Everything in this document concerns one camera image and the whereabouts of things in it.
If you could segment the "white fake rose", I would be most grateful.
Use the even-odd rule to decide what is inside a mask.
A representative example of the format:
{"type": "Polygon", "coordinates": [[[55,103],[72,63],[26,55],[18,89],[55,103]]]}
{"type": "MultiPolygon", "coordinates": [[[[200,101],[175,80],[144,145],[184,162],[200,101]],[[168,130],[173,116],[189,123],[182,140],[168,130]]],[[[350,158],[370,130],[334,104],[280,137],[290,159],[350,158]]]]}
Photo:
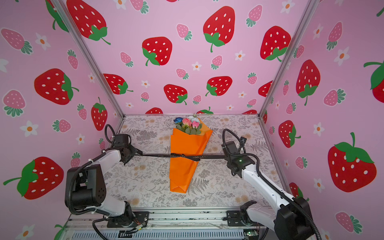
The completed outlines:
{"type": "Polygon", "coordinates": [[[200,123],[200,120],[197,117],[189,116],[188,119],[191,121],[191,123],[193,123],[193,122],[200,123]]]}

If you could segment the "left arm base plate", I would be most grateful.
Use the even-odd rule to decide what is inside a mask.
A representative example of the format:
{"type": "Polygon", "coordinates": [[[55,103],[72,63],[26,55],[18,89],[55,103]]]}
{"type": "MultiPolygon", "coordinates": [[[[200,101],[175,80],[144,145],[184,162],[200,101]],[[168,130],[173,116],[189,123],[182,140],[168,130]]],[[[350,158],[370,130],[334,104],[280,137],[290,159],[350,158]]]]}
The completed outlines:
{"type": "Polygon", "coordinates": [[[145,228],[147,226],[150,212],[133,212],[133,217],[125,215],[109,218],[107,228],[145,228]]]}

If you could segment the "blue fake rose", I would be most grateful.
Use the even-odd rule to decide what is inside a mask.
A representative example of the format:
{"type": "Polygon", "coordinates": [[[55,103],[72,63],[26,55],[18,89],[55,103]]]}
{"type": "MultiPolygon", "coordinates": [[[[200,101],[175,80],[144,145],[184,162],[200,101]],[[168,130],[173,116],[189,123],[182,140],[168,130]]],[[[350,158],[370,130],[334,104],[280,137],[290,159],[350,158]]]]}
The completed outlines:
{"type": "Polygon", "coordinates": [[[182,121],[183,121],[183,118],[180,118],[180,117],[174,119],[175,124],[181,124],[182,121]]]}

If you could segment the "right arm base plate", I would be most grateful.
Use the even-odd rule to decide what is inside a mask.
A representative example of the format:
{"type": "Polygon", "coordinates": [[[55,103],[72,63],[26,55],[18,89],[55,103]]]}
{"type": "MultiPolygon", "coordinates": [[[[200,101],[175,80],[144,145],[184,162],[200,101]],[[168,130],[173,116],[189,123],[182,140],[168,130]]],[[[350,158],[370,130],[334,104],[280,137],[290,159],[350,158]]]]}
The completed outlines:
{"type": "Polygon", "coordinates": [[[241,211],[226,211],[226,216],[222,220],[227,222],[229,227],[254,227],[257,225],[241,211]]]}

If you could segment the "orange wrapping paper sheet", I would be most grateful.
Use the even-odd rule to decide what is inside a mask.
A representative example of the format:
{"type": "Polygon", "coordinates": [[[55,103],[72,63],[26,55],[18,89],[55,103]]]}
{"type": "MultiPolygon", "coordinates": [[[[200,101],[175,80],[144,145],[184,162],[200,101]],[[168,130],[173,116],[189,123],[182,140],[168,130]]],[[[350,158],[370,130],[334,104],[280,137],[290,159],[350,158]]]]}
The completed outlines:
{"type": "Polygon", "coordinates": [[[189,135],[176,128],[171,135],[171,153],[177,155],[171,158],[170,165],[170,191],[185,194],[190,186],[195,170],[198,166],[198,159],[188,157],[201,156],[213,131],[203,125],[200,135],[189,135]]]}

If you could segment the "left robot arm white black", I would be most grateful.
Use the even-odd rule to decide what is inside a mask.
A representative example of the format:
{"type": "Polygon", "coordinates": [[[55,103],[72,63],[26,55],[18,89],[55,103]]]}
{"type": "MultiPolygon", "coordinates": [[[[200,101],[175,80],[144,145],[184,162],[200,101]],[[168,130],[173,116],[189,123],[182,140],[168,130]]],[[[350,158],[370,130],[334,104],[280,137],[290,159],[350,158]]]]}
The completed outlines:
{"type": "Polygon", "coordinates": [[[72,215],[102,214],[124,227],[140,223],[128,202],[108,194],[103,175],[115,164],[126,164],[135,156],[139,150],[131,141],[127,134],[115,135],[111,148],[102,150],[99,156],[84,165],[68,170],[65,205],[72,215]]]}

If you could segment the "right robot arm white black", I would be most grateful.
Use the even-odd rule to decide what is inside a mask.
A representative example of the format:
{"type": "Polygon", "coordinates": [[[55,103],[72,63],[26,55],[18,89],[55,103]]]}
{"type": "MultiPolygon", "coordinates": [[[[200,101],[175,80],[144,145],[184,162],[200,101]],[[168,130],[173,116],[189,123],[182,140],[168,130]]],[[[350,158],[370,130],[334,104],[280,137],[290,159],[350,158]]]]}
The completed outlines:
{"type": "Polygon", "coordinates": [[[252,222],[261,223],[274,230],[280,240],[309,240],[321,234],[311,213],[309,203],[294,197],[273,183],[260,170],[260,159],[251,153],[240,153],[233,141],[222,144],[225,160],[234,175],[251,184],[271,206],[273,213],[261,211],[256,204],[246,209],[252,222]]]}

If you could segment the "pink fake rose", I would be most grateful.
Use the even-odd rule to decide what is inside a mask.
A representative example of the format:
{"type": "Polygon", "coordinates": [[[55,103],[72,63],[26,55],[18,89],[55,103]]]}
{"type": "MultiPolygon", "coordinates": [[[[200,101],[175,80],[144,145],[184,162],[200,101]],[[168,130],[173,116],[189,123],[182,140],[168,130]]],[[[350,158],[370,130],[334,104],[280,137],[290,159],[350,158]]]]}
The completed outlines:
{"type": "Polygon", "coordinates": [[[200,135],[202,126],[200,122],[193,121],[189,126],[190,135],[200,135]]]}
{"type": "Polygon", "coordinates": [[[184,118],[181,124],[175,124],[176,129],[186,134],[190,134],[190,131],[189,131],[190,125],[191,125],[191,121],[188,118],[184,118]]]}

